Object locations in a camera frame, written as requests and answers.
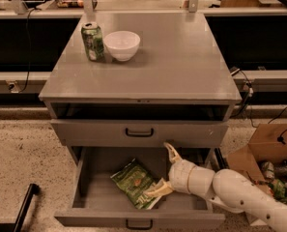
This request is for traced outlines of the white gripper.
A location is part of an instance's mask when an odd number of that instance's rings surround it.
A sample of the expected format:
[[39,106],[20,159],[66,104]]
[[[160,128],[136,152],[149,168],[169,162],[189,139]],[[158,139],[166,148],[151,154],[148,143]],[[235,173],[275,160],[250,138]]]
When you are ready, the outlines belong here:
[[172,164],[169,170],[169,181],[163,178],[155,185],[151,185],[144,193],[150,197],[162,197],[172,193],[174,190],[181,193],[190,194],[188,179],[190,173],[196,165],[186,159],[182,159],[177,150],[168,142],[163,143],[168,151],[169,160]]

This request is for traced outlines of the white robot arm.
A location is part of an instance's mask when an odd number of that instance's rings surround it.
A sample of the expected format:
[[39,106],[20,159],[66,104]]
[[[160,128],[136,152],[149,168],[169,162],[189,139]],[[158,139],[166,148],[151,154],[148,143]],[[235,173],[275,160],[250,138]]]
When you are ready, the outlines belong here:
[[287,205],[276,201],[237,171],[214,172],[182,159],[170,143],[163,145],[171,162],[168,180],[161,178],[144,191],[146,195],[162,197],[173,191],[197,195],[229,212],[251,214],[275,232],[287,232]]

